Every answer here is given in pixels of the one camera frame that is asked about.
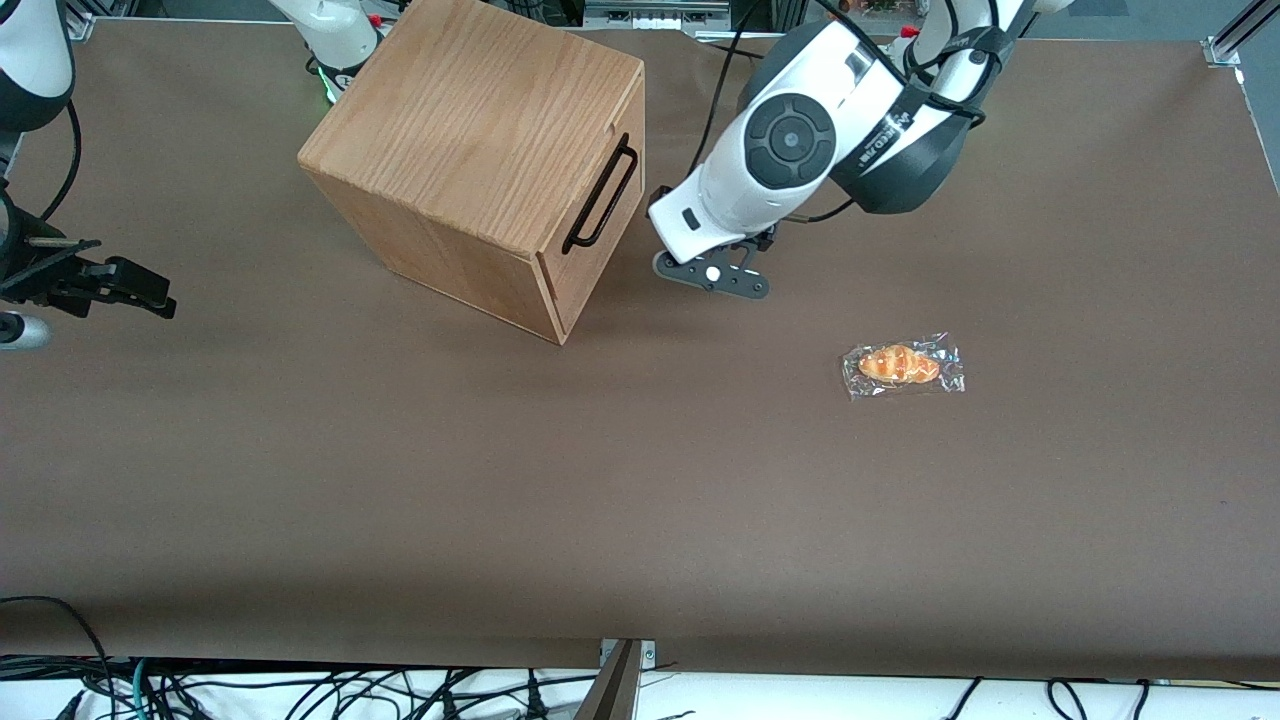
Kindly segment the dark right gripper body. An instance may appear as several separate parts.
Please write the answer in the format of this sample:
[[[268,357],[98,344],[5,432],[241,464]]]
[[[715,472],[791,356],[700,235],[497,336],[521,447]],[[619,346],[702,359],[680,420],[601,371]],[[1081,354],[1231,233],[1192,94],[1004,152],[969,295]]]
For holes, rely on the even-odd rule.
[[[1,292],[4,299],[46,299],[84,288],[93,265],[81,256],[101,245],[73,240],[23,210],[1,190]]]

